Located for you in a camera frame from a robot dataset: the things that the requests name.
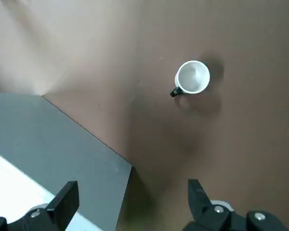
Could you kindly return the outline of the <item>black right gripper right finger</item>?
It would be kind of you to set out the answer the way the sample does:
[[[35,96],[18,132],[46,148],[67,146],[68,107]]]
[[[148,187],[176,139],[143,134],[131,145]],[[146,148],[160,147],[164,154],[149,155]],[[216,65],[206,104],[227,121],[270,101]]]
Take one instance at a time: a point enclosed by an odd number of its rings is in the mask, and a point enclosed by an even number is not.
[[[197,179],[188,180],[188,204],[193,221],[184,231],[287,231],[273,214],[256,210],[244,217],[224,201],[210,200]]]

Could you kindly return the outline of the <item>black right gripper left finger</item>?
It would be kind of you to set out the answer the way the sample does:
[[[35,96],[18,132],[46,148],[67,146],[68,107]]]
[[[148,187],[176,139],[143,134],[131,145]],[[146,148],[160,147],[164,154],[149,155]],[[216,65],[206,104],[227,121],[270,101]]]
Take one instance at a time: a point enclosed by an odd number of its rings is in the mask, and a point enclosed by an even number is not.
[[[45,208],[28,211],[9,224],[6,218],[0,217],[0,231],[64,231],[78,208],[78,182],[69,181]]]

